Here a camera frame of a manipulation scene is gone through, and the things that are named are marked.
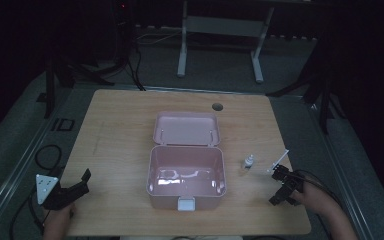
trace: container lid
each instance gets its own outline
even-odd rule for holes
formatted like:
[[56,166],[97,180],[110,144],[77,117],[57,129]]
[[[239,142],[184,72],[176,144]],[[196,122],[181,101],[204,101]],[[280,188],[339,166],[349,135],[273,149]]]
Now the container lid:
[[202,112],[160,112],[154,141],[161,145],[216,146],[220,143],[217,117]]

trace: metal frame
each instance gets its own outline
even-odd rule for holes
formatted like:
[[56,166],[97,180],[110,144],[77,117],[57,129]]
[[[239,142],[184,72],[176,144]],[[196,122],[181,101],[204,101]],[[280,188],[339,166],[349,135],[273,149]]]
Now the metal frame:
[[188,16],[188,1],[183,1],[183,20],[182,20],[182,46],[180,48],[179,66],[177,76],[184,77],[186,72],[187,58],[187,32],[214,33],[235,36],[258,37],[258,44],[251,52],[251,61],[254,68],[255,81],[264,81],[261,71],[259,56],[263,47],[264,39],[272,18],[274,8],[268,10],[265,21],[233,20],[224,18],[211,18]]

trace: gray carpet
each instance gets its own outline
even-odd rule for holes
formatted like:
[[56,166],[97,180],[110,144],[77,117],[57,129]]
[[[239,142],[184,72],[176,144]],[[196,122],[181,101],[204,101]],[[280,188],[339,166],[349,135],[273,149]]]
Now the gray carpet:
[[[142,43],[146,41],[153,42],[154,39],[141,39]],[[265,77],[262,84],[254,81],[250,56],[246,48],[220,45],[215,43],[212,46],[203,46],[191,41],[186,76],[178,78],[176,72],[180,45],[177,37],[154,44],[141,44],[140,80],[147,89],[164,87],[264,94],[283,88],[296,80],[314,47],[314,42],[267,40],[260,57]],[[131,60],[133,66],[136,66],[139,55],[133,53]],[[107,76],[107,79],[117,83],[112,87],[114,89],[137,90],[132,86],[128,71]],[[24,157],[31,164],[21,176],[21,182],[14,195],[10,196],[7,204],[3,206],[4,211],[2,215],[0,214],[0,239],[8,238],[11,219],[34,186],[35,174],[46,173],[34,163],[34,153],[41,146],[57,144],[62,149],[61,164],[64,164],[74,145],[93,92],[99,88],[103,86],[80,79],[73,90],[58,88],[58,103],[61,103],[61,107],[57,108],[50,120],[43,120],[44,104],[35,102],[39,93],[44,91],[44,78],[41,76],[30,84],[1,123],[0,187],[16,168],[19,159]],[[384,239],[384,192],[364,149],[346,120],[339,118],[329,120],[330,134],[328,136],[322,134],[315,121],[317,111],[296,97],[302,95],[304,91],[305,87],[288,96],[271,98],[282,137],[286,147],[290,149],[289,156],[293,167],[318,175],[341,197],[345,209],[355,210],[355,206],[359,207],[358,210],[362,213],[360,217],[354,218],[352,212],[350,215],[356,221],[357,232],[361,239]],[[51,131],[56,118],[75,120],[74,129],[70,132]],[[38,136],[36,134],[38,131],[44,134]],[[32,150],[31,155],[26,151],[29,149]],[[57,151],[46,149],[39,156],[41,161],[52,164],[57,157]],[[347,188],[352,189],[351,195],[344,192]],[[328,239],[317,217],[309,212],[309,218],[312,224],[310,234],[282,237]],[[40,238],[27,207],[22,209],[14,229],[16,239]]]

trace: small glass vial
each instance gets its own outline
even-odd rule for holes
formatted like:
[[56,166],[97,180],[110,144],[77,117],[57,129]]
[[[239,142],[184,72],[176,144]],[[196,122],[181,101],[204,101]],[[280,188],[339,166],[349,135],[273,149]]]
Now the small glass vial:
[[252,164],[254,163],[254,155],[249,155],[247,158],[245,158],[244,162],[242,163],[242,170],[248,171],[251,169]]

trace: pink plastic container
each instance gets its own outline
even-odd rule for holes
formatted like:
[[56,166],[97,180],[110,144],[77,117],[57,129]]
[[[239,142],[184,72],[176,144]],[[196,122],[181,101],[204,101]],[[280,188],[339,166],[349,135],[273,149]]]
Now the pink plastic container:
[[226,193],[217,118],[212,113],[160,112],[147,191],[154,208],[216,208]]

